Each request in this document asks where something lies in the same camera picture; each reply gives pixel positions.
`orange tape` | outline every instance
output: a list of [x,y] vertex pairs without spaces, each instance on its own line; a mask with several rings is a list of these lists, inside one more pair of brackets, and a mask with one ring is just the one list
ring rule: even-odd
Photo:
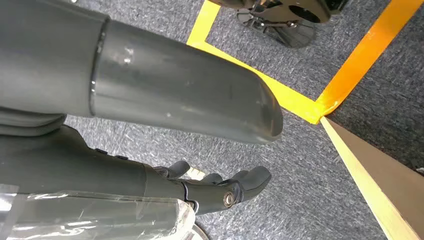
[[334,111],[365,76],[423,0],[392,0],[316,100],[321,116]]

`plastic wrap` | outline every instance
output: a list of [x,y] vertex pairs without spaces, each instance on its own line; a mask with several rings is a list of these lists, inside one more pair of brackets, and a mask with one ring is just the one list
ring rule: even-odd
[[179,199],[11,192],[0,193],[0,203],[9,208],[0,212],[0,236],[7,240],[178,240],[195,223],[192,208]]

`gray cylindrical tube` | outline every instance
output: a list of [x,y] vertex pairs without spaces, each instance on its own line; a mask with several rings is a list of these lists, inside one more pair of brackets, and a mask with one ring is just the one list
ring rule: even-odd
[[107,19],[57,0],[1,0],[0,106],[91,116],[90,79]]
[[98,117],[267,143],[280,106],[253,72],[151,32],[111,21],[94,75]]
[[[0,107],[247,143],[271,142],[282,131],[266,84],[217,56],[56,0],[2,0],[0,22],[9,23],[0,24]],[[14,127],[0,134],[46,132]]]

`wooden plank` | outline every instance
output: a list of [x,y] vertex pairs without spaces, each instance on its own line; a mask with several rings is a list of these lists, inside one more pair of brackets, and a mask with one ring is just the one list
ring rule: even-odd
[[424,240],[424,177],[328,118],[321,123],[387,238]]

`robotic arm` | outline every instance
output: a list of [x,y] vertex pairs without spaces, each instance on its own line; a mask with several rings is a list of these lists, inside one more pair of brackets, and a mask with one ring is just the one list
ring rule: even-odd
[[0,1],[1,184],[176,198],[205,214],[257,196],[271,178],[260,166],[179,179],[186,162],[151,167],[91,149],[66,114],[254,144],[283,127],[276,98],[245,68],[65,2]]

